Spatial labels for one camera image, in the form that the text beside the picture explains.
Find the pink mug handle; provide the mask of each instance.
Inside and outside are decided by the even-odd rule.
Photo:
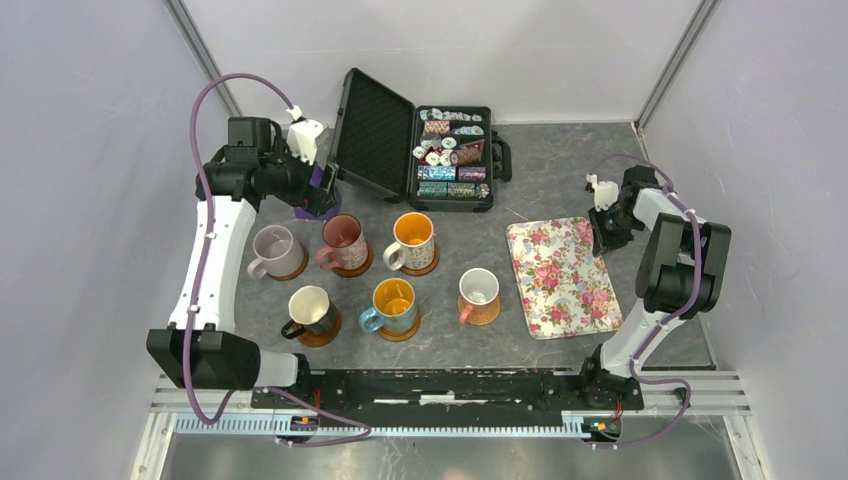
[[[318,254],[315,255],[315,261],[318,262],[318,266],[323,268],[324,270],[329,270],[331,268],[339,268],[339,267],[342,266],[335,259],[333,259],[330,262],[323,263],[324,257],[326,257],[330,253],[333,253],[333,247],[327,245],[324,248],[322,248],[321,250],[318,250]]]
[[[464,309],[462,309],[462,313],[459,314],[459,323],[464,324],[468,321],[468,317],[471,315],[471,312],[474,310],[472,305],[466,305]]]
[[[253,261],[247,265],[247,276],[254,280],[259,280],[264,277],[266,273],[268,273],[268,270],[265,270],[265,267],[262,266],[262,260],[259,258],[253,259]]]

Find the white wall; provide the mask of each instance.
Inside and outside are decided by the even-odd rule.
[[[416,104],[485,104],[496,120],[621,121],[639,113],[698,0],[185,0],[223,73],[280,86],[332,123],[359,67]],[[246,112],[280,118],[261,86]]]
[[[647,126],[651,159],[733,229],[717,355],[776,479],[844,478],[848,4],[722,2]]]
[[[204,79],[155,0],[0,4],[0,478],[127,478],[192,244]],[[226,141],[212,98],[202,148]]]

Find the floral placemat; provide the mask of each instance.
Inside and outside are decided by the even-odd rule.
[[[530,335],[538,340],[617,330],[621,309],[607,267],[592,256],[585,217],[516,223],[506,229]]]

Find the cup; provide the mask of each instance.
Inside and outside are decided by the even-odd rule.
[[[303,246],[291,231],[281,225],[269,225],[253,237],[256,259],[247,265],[247,274],[254,280],[265,275],[287,277],[303,263]]]
[[[500,313],[495,274],[485,268],[472,268],[459,279],[459,323],[472,318],[473,323],[489,323]]]
[[[418,319],[415,291],[400,278],[383,280],[374,289],[374,306],[359,316],[359,326],[368,333],[384,329],[402,335],[412,329]]]
[[[318,250],[315,261],[324,270],[341,268],[356,270],[368,259],[368,244],[359,220],[351,215],[338,215],[324,224],[322,233],[327,245]]]
[[[323,335],[336,327],[339,309],[323,288],[307,285],[289,299],[289,317],[291,320],[280,331],[284,337],[296,338],[306,332]],[[293,330],[295,324],[302,328]]]
[[[423,213],[401,215],[394,226],[395,243],[383,252],[383,261],[389,270],[406,267],[421,270],[433,263],[436,254],[433,222]]]

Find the black mug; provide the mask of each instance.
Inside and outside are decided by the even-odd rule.
[[[289,317],[291,320],[280,331],[285,338],[296,338],[306,332],[323,335],[336,327],[339,310],[323,288],[307,285],[289,299]]]

